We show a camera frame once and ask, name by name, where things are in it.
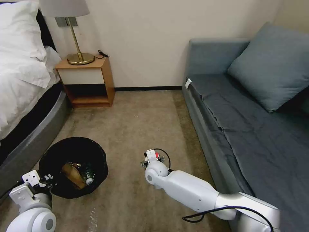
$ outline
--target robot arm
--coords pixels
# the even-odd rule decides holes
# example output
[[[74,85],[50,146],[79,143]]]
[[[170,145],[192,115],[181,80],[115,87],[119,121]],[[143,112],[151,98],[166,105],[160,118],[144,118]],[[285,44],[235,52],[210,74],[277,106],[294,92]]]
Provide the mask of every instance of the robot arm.
[[[244,193],[221,194],[211,184],[183,171],[171,171],[160,161],[154,150],[146,152],[143,162],[146,167],[145,178],[156,188],[162,188],[170,197],[196,212],[204,212],[225,206],[249,208],[265,216],[274,231],[279,231],[279,210],[255,197]],[[241,212],[239,231],[266,232],[271,228],[261,216],[243,208],[224,209],[213,212],[223,220],[233,220],[237,211]]]
[[[56,217],[51,211],[52,202],[46,184],[40,182],[36,170],[26,173],[22,179],[24,183],[10,192],[10,198],[20,208],[18,217],[10,223],[6,232],[54,232]]]

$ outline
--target lampshade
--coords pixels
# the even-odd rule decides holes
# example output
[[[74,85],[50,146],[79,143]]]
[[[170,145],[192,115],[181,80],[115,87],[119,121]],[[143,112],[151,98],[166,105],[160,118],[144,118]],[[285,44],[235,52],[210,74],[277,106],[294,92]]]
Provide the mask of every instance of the lampshade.
[[[41,12],[47,17],[78,17],[89,14],[85,0],[40,0]]]

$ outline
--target lamp stem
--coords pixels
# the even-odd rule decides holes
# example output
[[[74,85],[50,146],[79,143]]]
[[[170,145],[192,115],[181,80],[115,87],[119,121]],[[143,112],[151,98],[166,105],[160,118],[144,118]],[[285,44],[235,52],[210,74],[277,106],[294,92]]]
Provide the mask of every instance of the lamp stem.
[[[75,45],[76,45],[76,48],[77,48],[77,55],[78,55],[80,61],[83,61],[84,60],[83,54],[80,52],[80,48],[79,48],[78,43],[77,43],[75,32],[74,32],[73,26],[72,26],[72,24],[70,22],[70,18],[66,17],[66,20],[67,20],[67,22],[68,22],[68,24],[70,26],[70,29],[71,29],[71,32],[72,32],[72,35],[73,35],[73,39],[74,39],[74,42],[75,42]]]

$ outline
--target black trash bag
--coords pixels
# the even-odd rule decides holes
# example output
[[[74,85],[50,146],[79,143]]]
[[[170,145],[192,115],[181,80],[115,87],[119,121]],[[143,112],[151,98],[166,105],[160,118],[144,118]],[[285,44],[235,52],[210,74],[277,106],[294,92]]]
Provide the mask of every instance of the black trash bag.
[[[93,182],[83,189],[77,189],[63,172],[66,163],[91,165],[95,176]],[[39,162],[42,177],[52,175],[51,193],[59,197],[72,199],[92,193],[106,179],[108,167],[104,150],[95,141],[83,137],[63,139],[52,145]]]

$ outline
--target wooden nightstand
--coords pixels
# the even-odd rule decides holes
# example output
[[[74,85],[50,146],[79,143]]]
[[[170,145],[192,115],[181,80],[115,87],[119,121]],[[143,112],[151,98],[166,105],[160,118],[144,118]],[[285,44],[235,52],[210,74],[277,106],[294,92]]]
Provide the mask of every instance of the wooden nightstand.
[[[65,58],[55,68],[74,108],[112,106],[115,89],[108,58],[85,65],[71,65]]]

